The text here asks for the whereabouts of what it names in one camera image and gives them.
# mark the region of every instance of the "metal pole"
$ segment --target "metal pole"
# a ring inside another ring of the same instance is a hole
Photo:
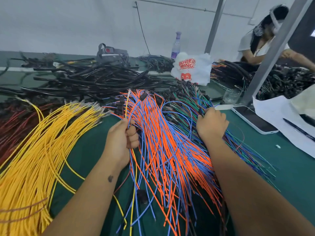
[[[217,11],[215,12],[215,18],[214,18],[214,20],[212,22],[210,34],[209,34],[209,37],[208,37],[208,42],[207,42],[207,45],[206,45],[206,49],[204,50],[205,53],[209,53],[210,54],[210,51],[211,51],[211,48],[212,48],[212,45],[213,45],[213,41],[215,40],[215,34],[216,34],[216,31],[218,30],[219,22],[220,22],[222,13],[223,13],[225,1],[226,0],[219,0]]]
[[[265,79],[269,75],[274,64],[277,62],[280,54],[282,53],[284,46],[288,43],[297,25],[300,23],[302,17],[307,11],[309,5],[313,0],[295,0],[287,17],[285,18],[279,33],[275,36],[270,45],[266,57],[260,64],[256,71],[250,85],[247,88],[240,103],[248,105],[253,100],[253,96],[256,96],[260,90]]]

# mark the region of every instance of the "purple bottle cap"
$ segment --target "purple bottle cap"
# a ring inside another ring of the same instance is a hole
[[[180,35],[181,35],[181,32],[180,32],[180,31],[177,31],[177,32],[176,32],[176,39],[180,39]]]

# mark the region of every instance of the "phone screen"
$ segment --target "phone screen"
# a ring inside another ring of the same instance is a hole
[[[238,111],[243,117],[245,117],[248,121],[258,127],[260,130],[264,132],[277,131],[270,123],[266,122],[261,117],[257,116],[256,113],[245,106],[233,107],[236,111]]]

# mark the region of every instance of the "black hair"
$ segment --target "black hair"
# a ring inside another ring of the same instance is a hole
[[[278,6],[277,8],[274,9],[273,13],[276,17],[277,20],[284,20],[289,12],[289,8],[286,6]],[[270,14],[266,16],[262,20],[262,29],[265,30],[265,25],[270,25],[272,23],[272,19]],[[253,32],[253,37],[252,37],[252,42],[250,44],[250,51],[254,54],[255,51],[257,50],[258,43],[262,37],[257,36]]]

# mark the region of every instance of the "plastic bottle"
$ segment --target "plastic bottle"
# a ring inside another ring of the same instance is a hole
[[[176,56],[178,55],[178,53],[180,52],[180,41],[179,41],[180,35],[181,35],[181,32],[177,31],[176,32],[176,40],[175,40],[173,47],[172,47],[172,55],[171,55],[172,59],[175,59]]]

